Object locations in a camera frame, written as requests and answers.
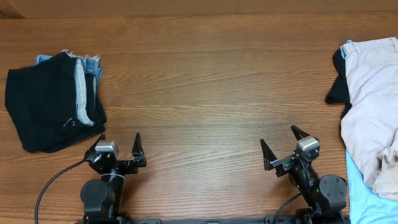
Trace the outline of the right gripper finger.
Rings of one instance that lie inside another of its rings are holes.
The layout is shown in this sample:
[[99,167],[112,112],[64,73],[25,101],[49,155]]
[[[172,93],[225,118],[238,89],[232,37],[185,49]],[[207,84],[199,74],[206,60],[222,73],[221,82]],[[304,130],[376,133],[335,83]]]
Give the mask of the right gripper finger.
[[276,158],[270,147],[267,145],[265,140],[261,139],[260,143],[263,153],[264,169],[272,170],[275,168],[274,163],[277,162],[278,159]]
[[305,131],[302,131],[296,125],[291,125],[290,128],[291,128],[296,140],[298,140],[298,141],[303,139],[303,138],[309,137],[308,133],[306,133]]

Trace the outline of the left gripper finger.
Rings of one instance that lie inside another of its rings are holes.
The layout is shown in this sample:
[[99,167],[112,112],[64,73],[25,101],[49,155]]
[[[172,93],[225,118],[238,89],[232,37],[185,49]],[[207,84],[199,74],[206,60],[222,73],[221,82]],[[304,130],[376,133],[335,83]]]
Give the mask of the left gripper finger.
[[134,157],[137,167],[147,166],[147,159],[146,155],[144,154],[140,133],[136,134],[131,154]]
[[97,145],[100,141],[105,140],[105,139],[106,139],[106,135],[105,135],[105,133],[102,133],[102,134],[99,136],[99,138],[94,142],[94,144],[88,149],[88,153],[91,153],[92,151],[94,151],[96,145]]

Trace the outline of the beige khaki shorts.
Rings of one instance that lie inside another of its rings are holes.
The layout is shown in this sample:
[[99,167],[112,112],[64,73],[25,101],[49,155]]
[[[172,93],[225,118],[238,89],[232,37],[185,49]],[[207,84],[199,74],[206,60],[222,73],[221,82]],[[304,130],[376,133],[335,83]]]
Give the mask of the beige khaki shorts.
[[351,108],[341,137],[363,183],[397,200],[397,39],[343,45]]

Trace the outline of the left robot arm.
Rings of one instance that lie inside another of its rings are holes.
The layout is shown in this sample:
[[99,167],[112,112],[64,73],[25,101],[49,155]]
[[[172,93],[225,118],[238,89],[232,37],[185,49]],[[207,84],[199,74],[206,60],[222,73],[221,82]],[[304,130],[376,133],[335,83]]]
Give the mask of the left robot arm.
[[141,135],[136,134],[131,160],[119,160],[119,149],[114,141],[107,141],[101,134],[86,151],[84,160],[99,173],[99,179],[83,185],[80,198],[84,205],[83,223],[132,223],[128,213],[121,212],[124,181],[129,174],[137,174],[138,168],[147,166]]

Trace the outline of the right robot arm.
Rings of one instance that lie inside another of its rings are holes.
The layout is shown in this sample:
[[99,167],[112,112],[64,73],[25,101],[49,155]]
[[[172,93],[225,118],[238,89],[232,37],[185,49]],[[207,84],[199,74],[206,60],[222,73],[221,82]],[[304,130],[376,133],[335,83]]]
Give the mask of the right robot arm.
[[[343,215],[348,191],[347,181],[338,175],[319,177],[312,162],[320,155],[320,141],[295,125],[290,128],[297,140],[296,148],[290,156],[279,160],[265,140],[261,139],[260,143],[264,169],[274,169],[278,177],[288,175],[299,193],[285,202],[275,215],[264,217],[264,221],[296,224],[349,223],[349,217]],[[293,216],[282,216],[284,208],[299,197],[303,197],[308,207],[298,209]]]

